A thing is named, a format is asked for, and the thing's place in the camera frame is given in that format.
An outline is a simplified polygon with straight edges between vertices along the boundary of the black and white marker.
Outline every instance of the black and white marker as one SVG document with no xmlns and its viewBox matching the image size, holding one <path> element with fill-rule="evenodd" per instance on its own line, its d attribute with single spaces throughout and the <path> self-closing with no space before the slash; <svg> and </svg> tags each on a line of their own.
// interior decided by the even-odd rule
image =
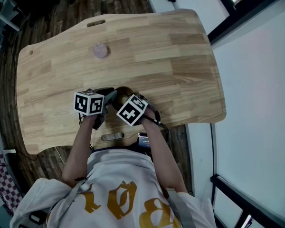
<svg viewBox="0 0 285 228">
<path fill-rule="evenodd" d="M 128 125 L 133 126 L 144 114 L 147 106 L 148 103 L 146 103 L 144 100 L 132 95 L 122 106 L 122 108 L 120 108 L 116 115 Z"/>
<path fill-rule="evenodd" d="M 95 115 L 103 112 L 104 96 L 93 91 L 75 92 L 74 111 L 83 115 Z"/>
</svg>

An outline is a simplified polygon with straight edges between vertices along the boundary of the wooden desk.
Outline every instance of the wooden desk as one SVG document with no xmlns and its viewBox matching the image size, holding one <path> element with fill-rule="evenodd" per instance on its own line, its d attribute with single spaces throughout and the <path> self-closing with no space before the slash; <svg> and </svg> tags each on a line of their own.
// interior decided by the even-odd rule
<svg viewBox="0 0 285 228">
<path fill-rule="evenodd" d="M 93 25 L 93 22 L 105 23 Z M 110 54 L 93 55 L 105 43 Z M 214 123 L 226 116 L 225 100 L 213 52 L 192 10 L 162 14 L 113 15 L 86 19 L 19 54 L 17 104 L 27 151 L 37 154 L 72 145 L 79 128 L 74 92 L 128 86 L 147 97 L 168 127 Z M 96 148 L 127 146 L 141 126 L 129 127 L 109 107 L 105 123 L 93 131 Z M 118 141 L 101 140 L 123 132 Z"/>
</svg>

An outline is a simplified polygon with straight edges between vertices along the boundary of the table leg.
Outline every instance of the table leg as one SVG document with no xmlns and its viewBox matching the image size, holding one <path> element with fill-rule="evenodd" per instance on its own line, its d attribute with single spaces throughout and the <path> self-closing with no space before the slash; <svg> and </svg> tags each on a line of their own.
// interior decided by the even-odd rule
<svg viewBox="0 0 285 228">
<path fill-rule="evenodd" d="M 4 23 L 6 23 L 6 24 L 8 24 L 9 26 L 11 26 L 14 30 L 16 30 L 16 31 L 19 31 L 19 30 L 20 30 L 18 26 L 14 25 L 12 22 L 10 22 L 10 21 L 9 21 L 6 17 L 4 17 L 3 15 L 0 15 L 0 19 L 1 19 Z"/>
</svg>

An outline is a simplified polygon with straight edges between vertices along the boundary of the dark wooden floor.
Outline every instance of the dark wooden floor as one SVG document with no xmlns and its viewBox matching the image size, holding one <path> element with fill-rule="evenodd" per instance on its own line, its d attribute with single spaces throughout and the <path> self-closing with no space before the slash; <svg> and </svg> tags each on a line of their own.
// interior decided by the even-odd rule
<svg viewBox="0 0 285 228">
<path fill-rule="evenodd" d="M 48 21 L 39 18 L 32 27 L 29 26 L 29 19 L 24 20 L 20 16 L 15 18 L 14 22 L 21 26 L 20 32 L 17 34 L 7 28 L 5 35 L 13 50 L 5 42 L 0 52 L 0 132 L 4 148 L 16 149 L 32 159 L 37 158 L 36 161 L 31 161 L 17 153 L 9 160 L 23 192 L 27 192 L 40 177 L 59 180 L 64 164 L 54 148 L 45 150 L 38 156 L 26 152 L 19 128 L 15 97 L 16 69 L 11 52 L 15 52 L 17 61 L 19 52 L 25 46 L 51 38 L 86 18 L 100 14 L 152 12 L 148 0 L 75 0 L 72 4 L 69 1 L 60 0 L 60 3 L 51 9 Z M 188 191 L 192 191 L 185 126 L 171 129 L 170 147 L 186 187 Z M 60 146 L 57 149 L 66 160 L 71 146 Z"/>
</svg>

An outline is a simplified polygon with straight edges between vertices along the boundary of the gray strap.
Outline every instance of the gray strap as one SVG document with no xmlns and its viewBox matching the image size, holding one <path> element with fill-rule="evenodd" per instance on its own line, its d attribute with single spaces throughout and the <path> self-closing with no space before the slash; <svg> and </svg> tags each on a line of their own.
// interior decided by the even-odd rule
<svg viewBox="0 0 285 228">
<path fill-rule="evenodd" d="M 76 186 L 71 190 L 70 194 L 63 200 L 59 201 L 57 205 L 52 209 L 52 212 L 55 212 L 55 216 L 49 219 L 47 227 L 56 228 L 58 227 L 59 221 L 67 209 L 71 206 L 74 201 L 78 190 L 82 184 L 85 183 L 85 180 L 79 181 Z"/>
<path fill-rule="evenodd" d="M 177 195 L 176 191 L 167 190 L 167 192 L 169 194 L 167 200 L 170 207 L 183 228 L 195 228 L 196 226 L 187 204 Z"/>
</svg>

